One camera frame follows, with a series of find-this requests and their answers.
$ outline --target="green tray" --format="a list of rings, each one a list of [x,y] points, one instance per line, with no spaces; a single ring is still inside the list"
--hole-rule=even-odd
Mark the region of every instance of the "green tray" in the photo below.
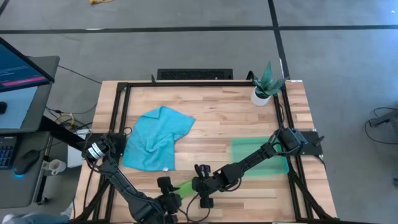
[[[241,161],[248,155],[252,154],[254,151],[258,150],[260,146],[268,141],[268,139],[269,137],[233,139],[231,146],[232,161]],[[279,145],[276,145],[274,149],[278,152],[282,150]],[[256,177],[265,175],[287,174],[288,171],[289,167],[287,165],[286,158],[282,156],[274,156],[270,159],[262,161],[252,169],[246,171],[244,175],[246,177]]]

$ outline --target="keyboard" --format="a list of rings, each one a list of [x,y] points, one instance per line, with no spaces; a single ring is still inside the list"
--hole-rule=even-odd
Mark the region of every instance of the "keyboard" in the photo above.
[[[0,136],[0,169],[11,169],[16,155],[17,136]]]
[[[232,69],[158,69],[158,80],[231,80]]]

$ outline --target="concrete floor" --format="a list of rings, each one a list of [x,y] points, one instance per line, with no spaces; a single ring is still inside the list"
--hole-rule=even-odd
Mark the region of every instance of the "concrete floor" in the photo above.
[[[393,0],[278,0],[275,9],[280,26],[398,24]],[[118,0],[96,6],[81,0],[11,1],[0,17],[0,30],[271,25],[265,0]],[[364,123],[374,117],[374,108],[398,107],[398,30],[281,35],[290,77],[304,81],[315,127],[326,137],[322,146],[338,216],[396,223],[398,190],[392,178],[398,177],[398,149],[369,140]],[[268,60],[274,75],[282,74],[273,31],[2,37],[26,55],[59,55],[61,65],[99,81],[148,80],[158,68],[232,68],[237,79],[245,78],[248,70],[261,73]],[[59,68],[47,105],[85,111],[95,104],[99,90],[98,84]],[[90,122],[93,113],[77,118]],[[389,126],[369,132],[398,141]],[[78,175],[75,169],[49,180],[45,192],[53,198],[51,204],[17,211],[61,212],[74,196]],[[9,212],[0,210],[0,217]]]

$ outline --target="wooden tabletop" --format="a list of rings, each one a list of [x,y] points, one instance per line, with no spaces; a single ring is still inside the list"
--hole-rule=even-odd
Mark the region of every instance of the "wooden tabletop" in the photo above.
[[[117,81],[103,82],[93,121],[93,131],[108,131],[116,94]],[[294,125],[299,129],[313,129],[313,122],[302,82],[287,81],[287,94]],[[231,162],[231,140],[270,136],[277,128],[273,99],[265,106],[255,106],[250,96],[253,87],[202,86],[202,87],[133,87],[131,89],[126,126],[134,123],[144,113],[165,105],[196,121],[190,132],[175,143],[176,171],[143,172],[120,165],[120,170],[138,190],[147,196],[160,194],[156,179],[170,176],[178,185],[196,176],[194,164],[208,164],[212,170]],[[117,125],[122,105],[119,107]],[[327,213],[336,216],[328,179],[323,164],[313,156],[302,156],[303,168],[309,191]],[[76,214],[80,214],[90,169],[84,163],[76,192]],[[87,203],[98,188],[98,174],[93,174]],[[298,191],[302,216],[305,216],[302,194]],[[287,175],[246,177],[234,192],[217,192],[211,195],[215,207],[211,209],[209,222],[271,222],[293,221],[294,211]],[[100,218],[104,217],[108,194],[103,197]],[[181,209],[185,210],[192,198],[185,198]],[[191,219],[204,217],[207,209],[199,207],[199,199],[190,207]],[[185,222],[183,214],[178,220]],[[126,201],[115,194],[111,222],[133,222]]]

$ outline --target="computer monitor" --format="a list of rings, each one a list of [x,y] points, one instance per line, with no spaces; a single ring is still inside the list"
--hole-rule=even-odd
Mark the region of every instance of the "computer monitor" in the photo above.
[[[0,37],[0,92],[50,82],[54,82],[54,78]]]

